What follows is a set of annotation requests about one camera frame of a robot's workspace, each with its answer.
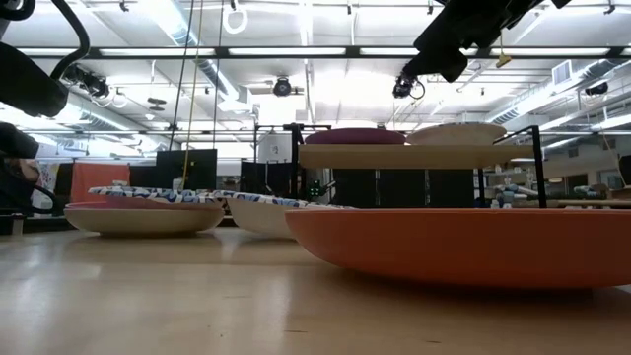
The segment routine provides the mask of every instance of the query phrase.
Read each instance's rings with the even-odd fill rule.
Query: beige bowl
[[[294,240],[292,231],[285,221],[285,211],[295,209],[329,210],[335,207],[310,204],[304,207],[284,206],[273,203],[258,203],[229,198],[228,206],[239,228],[273,239]]]
[[[195,233],[216,227],[224,211],[158,209],[65,209],[76,228],[108,235],[164,235]]]
[[[492,145],[506,134],[501,125],[484,122],[447,123],[423,128],[407,136],[413,145]]]

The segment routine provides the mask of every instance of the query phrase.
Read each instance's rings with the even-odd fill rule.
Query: ceiling pipe
[[[574,68],[570,80],[555,85],[549,78],[532,89],[516,96],[510,103],[489,112],[484,121],[504,124],[510,120],[522,117],[538,108],[559,100],[571,92],[582,89],[601,79],[613,70],[629,63],[626,59],[602,59],[587,65]]]
[[[202,45],[198,39],[199,34],[191,31],[188,34],[188,23],[179,2],[176,0],[140,0],[143,10],[160,26],[171,40],[180,47],[188,47],[191,50]],[[196,59],[193,62],[204,73],[208,80],[217,85],[219,94],[225,101],[239,99],[238,89],[219,71],[217,65],[210,59]]]
[[[68,96],[67,107],[70,109],[75,108],[80,112],[81,116],[86,117],[87,120],[94,119],[104,122],[116,130],[147,130],[147,127],[140,125],[129,118],[125,118],[107,108],[98,107],[74,93],[70,93]],[[151,139],[159,146],[163,144],[168,146],[170,142],[167,137],[163,136],[154,136]]]

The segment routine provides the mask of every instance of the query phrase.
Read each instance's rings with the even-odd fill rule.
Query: black metal stand
[[[536,173],[536,187],[539,198],[539,208],[547,208],[547,198],[545,195],[545,175],[543,174],[543,153],[541,152],[541,134],[539,126],[532,125],[513,132],[505,137],[496,139],[493,144],[498,144],[519,135],[532,136],[532,150],[534,151],[534,169]]]
[[[487,208],[490,206],[486,205],[486,196],[484,194],[484,169],[482,168],[478,168],[477,169],[477,188],[480,191],[480,207],[481,208]]]
[[[255,125],[254,126],[254,163],[257,163],[257,145],[258,145],[258,131],[260,128],[282,128],[285,131],[290,131],[292,134],[292,173],[290,178],[290,198],[293,199],[306,199],[307,196],[307,171],[300,168],[299,164],[299,150],[298,147],[301,144],[305,144],[302,131],[307,129],[331,129],[330,125],[304,125],[299,123],[283,124],[283,125]],[[298,174],[300,173],[302,178],[302,184],[300,191],[298,190]],[[258,183],[258,175],[254,175],[254,182]]]

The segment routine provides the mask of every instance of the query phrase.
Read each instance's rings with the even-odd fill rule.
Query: table surface
[[[631,291],[383,280],[237,229],[0,238],[0,354],[628,354]]]

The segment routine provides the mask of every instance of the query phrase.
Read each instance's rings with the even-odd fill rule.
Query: plate
[[[239,228],[268,238],[277,239],[295,239],[287,226],[287,222],[285,222],[285,211],[293,209],[330,210],[344,208],[289,198],[225,190],[217,190],[213,192],[213,195],[226,198],[233,219]]]
[[[92,187],[89,192],[106,196],[115,208],[203,210],[222,209],[226,203],[207,192],[178,192],[168,188],[106,186]]]
[[[407,136],[414,145],[492,145],[506,134],[501,125],[484,122],[460,122],[423,128]]]
[[[77,229],[105,235],[194,233],[216,227],[224,218],[221,209],[159,210],[117,208],[66,208],[66,219]]]
[[[314,133],[306,144],[404,144],[399,132],[377,128],[339,128]]]
[[[286,218],[313,255],[376,275],[533,289],[631,283],[624,210],[288,211]]]
[[[116,204],[110,203],[108,201],[104,202],[77,202],[77,203],[68,203],[66,208],[69,209],[115,209]]]

